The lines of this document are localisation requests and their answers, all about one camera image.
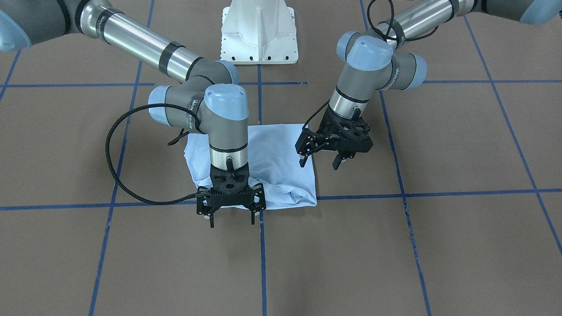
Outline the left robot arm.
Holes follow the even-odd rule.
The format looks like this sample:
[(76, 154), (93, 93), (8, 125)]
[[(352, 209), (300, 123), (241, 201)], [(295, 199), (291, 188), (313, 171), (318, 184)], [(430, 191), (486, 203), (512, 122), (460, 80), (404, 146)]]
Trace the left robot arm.
[(307, 125), (295, 144), (301, 167), (319, 151), (335, 151), (333, 169), (367, 153), (373, 146), (363, 114), (376, 90), (413, 89), (425, 80), (427, 63), (419, 55), (400, 52), (407, 42), (433, 34), (438, 26), (471, 12), (540, 25), (561, 10), (559, 0), (422, 0), (369, 30), (346, 32), (336, 53), (344, 62), (331, 98), (321, 106), (323, 118), (317, 131)]

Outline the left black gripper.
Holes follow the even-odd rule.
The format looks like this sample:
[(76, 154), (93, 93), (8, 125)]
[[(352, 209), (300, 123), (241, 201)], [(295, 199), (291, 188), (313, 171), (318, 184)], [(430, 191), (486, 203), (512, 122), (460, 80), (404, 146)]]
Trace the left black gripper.
[(332, 162), (332, 168), (338, 170), (341, 164), (347, 160), (347, 151), (341, 149), (340, 146), (342, 140), (343, 134), (341, 132), (317, 133), (309, 129), (303, 129), (295, 144), (296, 152), (299, 154), (299, 166), (304, 168), (308, 156), (321, 150), (337, 151), (338, 153)]

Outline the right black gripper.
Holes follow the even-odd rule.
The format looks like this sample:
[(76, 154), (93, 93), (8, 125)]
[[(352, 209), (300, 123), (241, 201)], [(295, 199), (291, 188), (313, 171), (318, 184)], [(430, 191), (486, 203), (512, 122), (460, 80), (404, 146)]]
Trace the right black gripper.
[(198, 188), (197, 214), (209, 220), (210, 228), (215, 227), (213, 216), (217, 210), (221, 207), (237, 205), (250, 210), (251, 225), (255, 225), (256, 217), (267, 208), (263, 185), (247, 186), (241, 192), (234, 194), (223, 194), (214, 188)]

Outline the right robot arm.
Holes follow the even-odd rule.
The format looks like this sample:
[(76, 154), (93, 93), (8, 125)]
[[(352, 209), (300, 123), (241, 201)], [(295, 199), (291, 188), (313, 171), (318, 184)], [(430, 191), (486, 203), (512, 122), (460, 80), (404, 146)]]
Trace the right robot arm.
[[(130, 18), (108, 0), (3, 0), (1, 50), (12, 52), (68, 34), (99, 39), (178, 82), (158, 86), (147, 105), (129, 110), (110, 128), (105, 155), (115, 182), (133, 198), (151, 205), (173, 205), (195, 199), (197, 214), (209, 219), (223, 207), (241, 206), (251, 212), (251, 223), (267, 208), (261, 183), (249, 180), (249, 108), (239, 85), (236, 67), (223, 60), (209, 61), (182, 44)], [(189, 134), (208, 137), (211, 184), (176, 200), (153, 201), (135, 194), (120, 180), (111, 160), (110, 142), (118, 126), (132, 114), (148, 110), (153, 120), (181, 128), (170, 144)]]

